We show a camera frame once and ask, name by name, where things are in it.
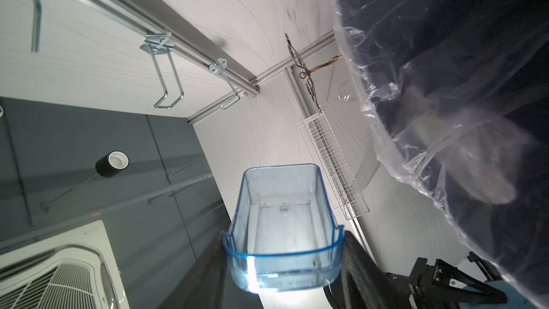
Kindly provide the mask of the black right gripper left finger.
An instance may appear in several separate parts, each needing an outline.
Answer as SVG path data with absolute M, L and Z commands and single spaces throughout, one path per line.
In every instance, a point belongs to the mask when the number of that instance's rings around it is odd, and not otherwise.
M 160 308 L 238 308 L 221 240 L 213 240 Z

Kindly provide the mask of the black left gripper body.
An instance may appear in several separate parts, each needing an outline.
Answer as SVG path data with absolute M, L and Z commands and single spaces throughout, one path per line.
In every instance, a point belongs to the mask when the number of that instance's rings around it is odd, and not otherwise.
M 416 308 L 459 308 L 461 304 L 506 304 L 506 294 L 437 259 L 419 257 L 409 276 L 387 273 L 387 280 Z

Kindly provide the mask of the bright blue shavings tray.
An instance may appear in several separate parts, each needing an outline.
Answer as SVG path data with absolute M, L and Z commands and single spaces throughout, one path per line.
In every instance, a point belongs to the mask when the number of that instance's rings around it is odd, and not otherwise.
M 281 293 L 333 283 L 341 269 L 344 232 L 317 165 L 253 167 L 242 176 L 222 243 L 239 288 Z

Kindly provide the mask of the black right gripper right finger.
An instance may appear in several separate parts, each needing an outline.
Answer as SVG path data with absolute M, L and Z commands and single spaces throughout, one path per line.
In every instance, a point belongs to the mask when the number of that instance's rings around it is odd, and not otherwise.
M 411 307 L 349 231 L 343 238 L 340 274 L 346 308 Z

